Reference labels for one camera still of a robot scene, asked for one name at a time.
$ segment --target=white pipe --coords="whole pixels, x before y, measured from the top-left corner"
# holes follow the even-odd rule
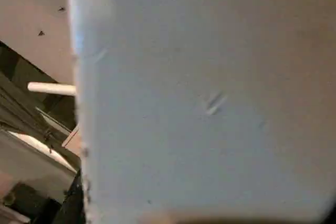
[[[28,90],[49,94],[76,95],[76,87],[66,84],[30,82],[28,84]]]

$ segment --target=white panel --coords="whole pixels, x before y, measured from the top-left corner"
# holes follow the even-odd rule
[[[71,8],[93,223],[175,208],[324,213],[336,181],[335,0]]]

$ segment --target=dark object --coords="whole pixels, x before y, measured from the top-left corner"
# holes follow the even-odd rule
[[[47,198],[40,195],[36,190],[23,183],[18,183],[5,197],[10,199],[8,207],[18,213],[29,217],[31,220],[38,217],[47,203]]]
[[[85,224],[80,171],[72,182],[66,199],[52,224]]]
[[[32,224],[47,224],[51,223],[54,219],[56,213],[60,209],[61,204],[53,199],[48,199],[42,209],[42,212],[38,217],[36,217]]]

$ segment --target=ceiling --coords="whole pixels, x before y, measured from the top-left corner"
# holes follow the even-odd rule
[[[58,82],[72,83],[67,0],[0,0],[0,6],[0,40]]]

